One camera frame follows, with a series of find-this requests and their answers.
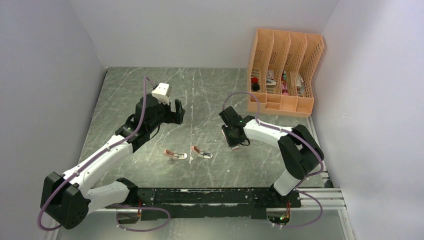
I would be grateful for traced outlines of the red white staple box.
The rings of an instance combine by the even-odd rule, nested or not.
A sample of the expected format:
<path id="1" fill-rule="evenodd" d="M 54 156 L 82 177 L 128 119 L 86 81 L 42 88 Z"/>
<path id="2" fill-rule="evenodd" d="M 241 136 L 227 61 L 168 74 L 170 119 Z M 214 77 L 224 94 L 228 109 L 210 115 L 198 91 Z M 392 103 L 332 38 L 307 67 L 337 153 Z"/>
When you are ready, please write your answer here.
<path id="1" fill-rule="evenodd" d="M 224 132 L 224 130 L 221 130 L 221 133 L 222 133 L 222 135 L 223 135 L 223 137 L 224 137 L 224 139 L 225 139 L 225 141 L 227 142 L 227 144 L 229 145 L 229 142 L 228 142 L 228 139 L 227 139 L 227 136 L 226 136 L 226 134 L 225 134 L 225 132 Z M 240 147 L 240 145 L 239 144 L 236 144 L 236 145 L 234 145 L 234 146 L 228 146 L 232 151 L 234 151 L 234 150 L 236 150 L 236 149 L 238 149 L 239 147 Z"/>

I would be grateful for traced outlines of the pink stapler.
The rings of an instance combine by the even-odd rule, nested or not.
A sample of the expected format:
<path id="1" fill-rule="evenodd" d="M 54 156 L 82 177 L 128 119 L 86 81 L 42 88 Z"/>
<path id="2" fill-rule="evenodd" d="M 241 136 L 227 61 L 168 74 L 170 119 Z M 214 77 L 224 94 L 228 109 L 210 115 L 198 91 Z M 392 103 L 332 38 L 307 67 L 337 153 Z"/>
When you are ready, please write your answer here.
<path id="1" fill-rule="evenodd" d="M 203 149 L 200 149 L 195 145 L 191 146 L 191 151 L 199 158 L 204 158 L 204 159 L 212 159 L 213 158 L 213 154 L 211 152 L 207 152 Z"/>
<path id="2" fill-rule="evenodd" d="M 163 154 L 173 160 L 185 160 L 188 157 L 188 155 L 184 152 L 175 152 L 168 149 L 166 149 Z"/>

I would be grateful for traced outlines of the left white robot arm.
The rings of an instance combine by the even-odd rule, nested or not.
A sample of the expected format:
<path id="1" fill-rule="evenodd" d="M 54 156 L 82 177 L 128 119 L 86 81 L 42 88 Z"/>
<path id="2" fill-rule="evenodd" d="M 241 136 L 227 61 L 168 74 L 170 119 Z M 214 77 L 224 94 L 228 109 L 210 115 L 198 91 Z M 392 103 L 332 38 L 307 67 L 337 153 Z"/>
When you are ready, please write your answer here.
<path id="1" fill-rule="evenodd" d="M 121 177 L 109 185 L 93 188 L 93 185 L 115 164 L 135 153 L 159 131 L 162 124 L 182 124 L 185 110 L 179 99 L 162 103 L 153 94 L 142 97 L 125 123 L 95 153 L 75 167 L 62 174 L 50 173 L 43 182 L 40 213 L 37 224 L 48 231 L 41 223 L 43 214 L 49 215 L 60 227 L 72 229 L 84 218 L 107 206 L 121 204 L 132 208 L 138 204 L 138 186 Z"/>

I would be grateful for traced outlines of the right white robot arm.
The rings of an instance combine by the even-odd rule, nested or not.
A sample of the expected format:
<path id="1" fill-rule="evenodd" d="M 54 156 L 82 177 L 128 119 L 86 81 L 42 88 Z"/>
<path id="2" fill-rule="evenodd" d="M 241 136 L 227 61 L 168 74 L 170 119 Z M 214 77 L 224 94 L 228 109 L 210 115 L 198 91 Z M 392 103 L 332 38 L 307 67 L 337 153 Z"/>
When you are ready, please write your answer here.
<path id="1" fill-rule="evenodd" d="M 317 174 L 315 169 L 324 167 L 324 153 L 306 126 L 282 127 L 261 121 L 254 116 L 242 117 L 229 106 L 219 113 L 223 121 L 222 132 L 232 149 L 248 146 L 251 140 L 260 141 L 280 150 L 285 170 L 271 185 L 270 202 L 282 207 L 289 200 L 289 193 L 301 182 Z"/>

